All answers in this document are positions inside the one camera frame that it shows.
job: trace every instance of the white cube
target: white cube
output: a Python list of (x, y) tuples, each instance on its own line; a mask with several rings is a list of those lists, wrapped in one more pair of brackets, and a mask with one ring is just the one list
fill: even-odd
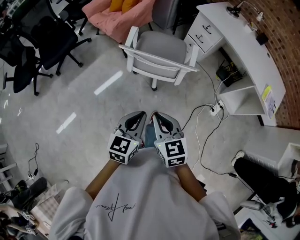
[(185, 138), (156, 143), (157, 153), (166, 167), (187, 163), (188, 151)]
[(138, 152), (139, 142), (111, 134), (107, 149), (111, 160), (128, 164), (132, 157)]

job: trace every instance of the white chair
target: white chair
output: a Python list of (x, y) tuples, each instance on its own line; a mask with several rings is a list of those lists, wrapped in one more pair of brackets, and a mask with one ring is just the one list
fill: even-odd
[(157, 90), (157, 80), (179, 85), (187, 72), (194, 68), (199, 47), (193, 45), (187, 53), (186, 43), (161, 32), (146, 31), (139, 40), (138, 27), (131, 27), (125, 45), (119, 45), (127, 54), (127, 70), (153, 78), (152, 90)]

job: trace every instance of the drawer handle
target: drawer handle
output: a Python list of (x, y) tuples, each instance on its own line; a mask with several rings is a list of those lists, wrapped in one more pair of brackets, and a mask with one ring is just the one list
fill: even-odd
[(207, 31), (208, 28), (210, 28), (210, 25), (208, 25), (207, 27), (205, 27), (204, 25), (202, 25), (203, 28)]
[(203, 35), (201, 35), (201, 36), (199, 36), (199, 37), (198, 37), (198, 35), (196, 35), (196, 38), (197, 38), (201, 43), (203, 43), (203, 41), (200, 40), (200, 38), (202, 38), (202, 37), (203, 37)]

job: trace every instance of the white cabinet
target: white cabinet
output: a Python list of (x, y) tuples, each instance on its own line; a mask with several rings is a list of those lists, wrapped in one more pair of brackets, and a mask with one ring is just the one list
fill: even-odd
[(199, 13), (196, 17), (193, 25), (187, 33), (203, 50), (207, 52), (222, 35), (218, 30), (212, 25), (212, 23), (205, 19), (205, 17)]
[[(189, 53), (192, 50), (192, 46), (197, 44), (189, 35), (186, 35), (184, 38), (185, 43), (187, 44), (187, 53)], [(199, 49), (198, 51), (198, 59), (200, 59), (204, 55), (204, 52), (202, 49)]]
[(226, 11), (229, 2), (218, 2), (197, 6), (199, 14), (189, 29), (184, 41), (187, 52), (192, 44), (200, 47), (199, 63), (220, 47), (227, 52), (240, 72), (242, 80), (226, 88), (220, 87), (220, 98), (233, 115), (261, 115), (265, 125), (275, 126), (274, 120), (266, 115), (262, 101), (266, 87), (272, 89), (275, 104), (279, 107), (285, 95), (285, 87), (267, 48), (256, 40), (255, 33), (248, 27), (248, 20), (242, 15), (234, 18)]

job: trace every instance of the forearm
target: forearm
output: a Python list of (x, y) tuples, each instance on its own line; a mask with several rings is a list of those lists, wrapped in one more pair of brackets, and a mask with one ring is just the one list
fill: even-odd
[(119, 165), (120, 163), (109, 160), (104, 168), (102, 168), (102, 170), (94, 178), (94, 180), (88, 185), (85, 191), (87, 191), (92, 199), (96, 198), (104, 184), (108, 181)]
[(200, 185), (187, 164), (177, 166), (175, 171), (180, 179), (182, 188), (197, 202), (206, 196), (203, 187)]

